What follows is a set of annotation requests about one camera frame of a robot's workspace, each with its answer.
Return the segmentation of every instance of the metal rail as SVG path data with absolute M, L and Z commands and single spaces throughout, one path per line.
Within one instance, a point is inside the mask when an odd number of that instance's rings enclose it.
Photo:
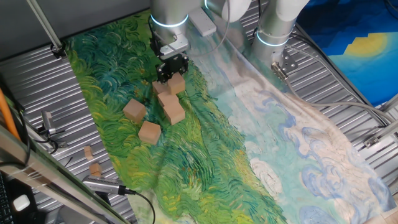
M 0 142 L 2 159 L 24 161 L 26 146 L 2 126 L 0 126 Z M 13 166 L 4 166 L 0 169 L 93 221 L 102 224 L 107 224 L 107 220 L 113 223 L 129 223 L 66 168 L 60 166 L 47 152 L 39 146 L 37 148 L 36 152 L 30 152 L 28 168 L 19 170 Z

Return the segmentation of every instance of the metal grating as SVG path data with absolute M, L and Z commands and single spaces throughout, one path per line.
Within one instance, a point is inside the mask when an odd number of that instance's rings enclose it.
M 268 1 L 261 1 L 262 10 L 264 10 L 267 4 Z M 248 37 L 248 41 L 252 42 L 254 38 L 253 37 L 254 29 L 257 27 L 257 24 L 259 22 L 259 4 L 257 0 L 251 1 L 249 9 L 243 15 L 240 21 L 242 23 L 246 36 Z
M 25 107 L 25 117 L 31 125 L 42 125 L 41 111 L 50 111 L 53 121 L 64 132 L 54 136 L 56 141 L 66 141 L 68 147 L 60 148 L 53 156 L 82 180 L 90 174 L 88 166 L 99 163 L 103 177 L 117 179 L 76 76 L 68 59 L 56 59 L 50 47 L 42 47 L 0 63 L 0 73 L 16 99 Z M 83 147 L 91 145 L 94 159 L 88 161 Z M 47 223 L 53 223 L 61 203 L 34 190 L 39 209 L 48 212 Z M 134 218 L 126 196 L 110 195 L 113 208 L 126 219 Z
M 249 10 L 241 19 L 243 29 L 250 42 L 259 20 L 258 3 L 253 0 Z M 293 32 L 301 33 L 296 27 Z M 308 44 L 296 39 L 290 39 L 287 44 L 306 52 L 317 55 L 318 53 Z M 358 101 L 361 98 L 356 94 L 350 82 L 339 74 L 331 74 L 320 62 L 312 57 L 286 48 L 292 58 L 297 62 L 298 68 L 289 73 L 289 80 L 298 95 L 312 103 L 332 103 L 337 101 Z M 384 108 L 395 119 L 398 119 L 398 96 L 395 97 L 394 106 Z M 319 108 L 329 117 L 351 141 L 362 157 L 370 164 L 376 173 L 389 185 L 392 193 L 398 191 L 398 144 L 391 136 L 380 143 L 367 148 L 364 142 L 373 134 L 382 129 L 380 123 L 372 114 L 355 106 L 337 106 Z

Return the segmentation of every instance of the small wooden block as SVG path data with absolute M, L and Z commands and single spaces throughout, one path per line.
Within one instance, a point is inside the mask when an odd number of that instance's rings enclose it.
M 124 115 L 135 123 L 140 123 L 144 118 L 147 110 L 145 106 L 135 99 L 131 99 L 130 102 L 123 109 Z
M 91 148 L 91 146 L 85 146 L 85 156 L 86 156 L 87 160 L 89 160 L 89 161 L 94 159 L 93 149 Z
M 177 94 L 185 90 L 185 80 L 179 72 L 174 73 L 173 77 L 167 81 L 171 94 Z
M 162 130 L 160 130 L 160 126 L 158 124 L 144 121 L 144 124 L 142 124 L 142 127 L 138 132 L 138 137 L 141 141 L 156 145 L 161 133 Z
M 166 105 L 163 110 L 171 125 L 175 125 L 185 119 L 185 111 L 180 103 Z
M 97 176 L 97 177 L 101 177 L 101 176 L 102 176 L 100 172 L 95 172 L 95 173 L 92 174 L 92 175 Z
M 170 94 L 169 91 L 165 91 L 157 95 L 160 105 L 165 106 L 172 103 L 178 103 L 178 97 L 175 94 Z
M 152 82 L 152 86 L 154 87 L 154 92 L 156 94 L 161 94 L 164 91 L 167 91 L 167 85 L 161 84 L 160 82 L 154 81 Z
M 90 165 L 90 173 L 95 174 L 96 172 L 102 173 L 102 168 L 98 163 Z

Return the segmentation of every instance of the metal frame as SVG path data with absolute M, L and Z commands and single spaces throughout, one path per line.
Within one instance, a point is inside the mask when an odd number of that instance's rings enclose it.
M 0 148 L 2 159 L 24 161 L 26 157 L 25 145 L 2 126 L 0 126 L 0 142 L 2 143 Z M 16 167 L 4 166 L 0 167 L 0 170 L 93 221 L 107 224 L 106 219 L 108 219 L 113 223 L 129 223 L 116 213 L 110 205 L 69 173 L 66 168 L 60 166 L 59 162 L 49 156 L 47 152 L 40 147 L 37 148 L 36 152 L 30 152 L 28 168 L 19 170 Z
M 40 8 L 39 4 L 36 0 L 26 0 L 29 4 L 30 8 L 33 10 L 34 14 L 36 15 L 37 19 L 39 20 L 40 24 L 43 26 L 43 29 L 49 36 L 51 42 L 55 46 L 56 50 L 59 51 L 62 49 L 62 43 L 60 39 L 57 37 L 55 31 L 52 29 L 49 20 L 44 15 L 43 10 Z

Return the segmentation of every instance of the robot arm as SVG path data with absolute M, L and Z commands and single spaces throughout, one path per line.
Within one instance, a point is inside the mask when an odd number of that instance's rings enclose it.
M 271 68 L 284 62 L 284 48 L 293 26 L 309 0 L 270 0 L 259 20 L 252 45 L 254 55 Z
M 253 43 L 253 52 L 268 67 L 283 61 L 284 46 L 296 18 L 309 0 L 270 0 L 259 20 Z M 229 0 L 229 21 L 238 21 L 247 11 L 251 0 Z M 152 15 L 151 48 L 163 62 L 157 66 L 160 82 L 166 82 L 175 72 L 185 73 L 188 60 L 181 55 L 189 48 L 185 37 L 188 13 L 206 7 L 224 20 L 228 20 L 226 0 L 150 0 Z
M 251 0 L 228 0 L 231 9 L 229 21 L 240 19 L 247 11 Z M 198 7 L 206 7 L 228 20 L 226 0 L 151 0 L 152 15 L 151 48 L 163 62 L 157 66 L 158 81 L 166 82 L 175 72 L 188 70 L 188 57 L 180 54 L 189 48 L 185 37 L 188 13 Z

